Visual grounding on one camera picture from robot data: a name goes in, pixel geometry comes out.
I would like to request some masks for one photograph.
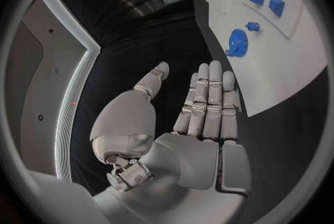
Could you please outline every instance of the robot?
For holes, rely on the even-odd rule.
[[[219,61],[201,64],[173,131],[154,140],[152,99],[169,74],[162,62],[134,89],[107,104],[90,140],[112,165],[110,187],[95,196],[120,223],[235,223],[251,190],[251,170],[238,144],[241,111],[234,74]]]

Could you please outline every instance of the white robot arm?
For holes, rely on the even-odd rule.
[[[168,73],[162,62],[98,116],[93,150],[114,168],[95,200],[122,223],[234,223],[251,190],[234,75],[218,61],[200,65],[173,131],[154,141],[150,100]]]

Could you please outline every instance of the blue gear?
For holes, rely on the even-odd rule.
[[[248,40],[246,33],[241,29],[235,29],[229,38],[229,49],[226,55],[229,57],[243,57],[248,48]]]

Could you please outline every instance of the robotic hand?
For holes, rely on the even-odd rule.
[[[93,150],[114,168],[111,187],[95,200],[122,223],[232,223],[251,190],[248,157],[237,144],[234,75],[218,61],[201,64],[174,130],[153,141],[150,100],[168,73],[160,63],[98,116]]]

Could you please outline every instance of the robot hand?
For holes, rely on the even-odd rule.
[[[97,118],[93,149],[114,170],[95,200],[123,223],[232,223],[251,190],[248,157],[237,144],[234,75],[218,61],[201,64],[174,130],[153,141],[149,101],[167,75],[162,62]]]

